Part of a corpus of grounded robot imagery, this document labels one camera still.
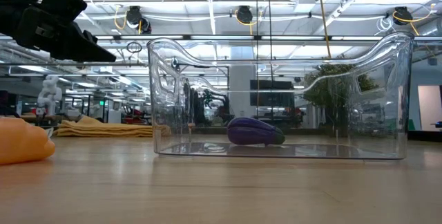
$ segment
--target wooden table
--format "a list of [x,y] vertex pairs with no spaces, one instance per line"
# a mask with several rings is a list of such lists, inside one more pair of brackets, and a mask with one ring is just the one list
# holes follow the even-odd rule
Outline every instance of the wooden table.
[[159,158],[149,138],[56,138],[0,166],[0,223],[441,223],[442,145],[402,161]]

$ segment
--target orange object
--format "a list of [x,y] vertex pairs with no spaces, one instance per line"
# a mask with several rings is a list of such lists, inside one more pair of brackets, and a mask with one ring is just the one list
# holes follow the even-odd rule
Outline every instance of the orange object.
[[45,130],[20,118],[0,118],[0,165],[41,160],[54,154]]

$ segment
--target transparent storage container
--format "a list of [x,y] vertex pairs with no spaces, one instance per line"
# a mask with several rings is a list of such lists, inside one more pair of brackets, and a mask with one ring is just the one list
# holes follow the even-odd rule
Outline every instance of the transparent storage container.
[[[412,42],[412,35],[396,32],[354,59],[231,57],[214,62],[192,57],[173,40],[153,40],[148,43],[148,53],[155,152],[178,156],[404,158]],[[225,90],[215,88],[204,77],[182,75],[174,69],[177,64],[217,66],[220,71],[224,69],[223,73],[228,68],[229,86]],[[298,71],[299,77],[287,82],[287,78],[276,75],[274,71],[283,66]],[[229,136],[241,136],[227,135],[226,125],[238,117],[259,119],[279,128],[285,141],[281,144],[270,138],[260,144],[234,144]],[[161,136],[161,125],[169,126],[171,135]],[[242,137],[262,138],[259,127],[256,129],[258,132],[248,130]]]

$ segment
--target toy eggplant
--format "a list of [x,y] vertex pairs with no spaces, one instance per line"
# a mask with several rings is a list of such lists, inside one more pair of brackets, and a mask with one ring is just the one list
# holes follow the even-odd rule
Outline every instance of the toy eggplant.
[[279,128],[253,118],[235,118],[227,125],[230,142],[237,145],[282,144],[284,134]]

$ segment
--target white robot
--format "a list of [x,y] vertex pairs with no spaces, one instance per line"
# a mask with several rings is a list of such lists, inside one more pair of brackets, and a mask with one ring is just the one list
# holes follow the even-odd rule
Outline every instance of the white robot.
[[37,98],[37,115],[43,115],[46,112],[45,106],[48,106],[47,115],[55,114],[55,102],[61,100],[61,89],[57,87],[57,82],[57,76],[46,76],[46,80],[43,81],[43,89]]

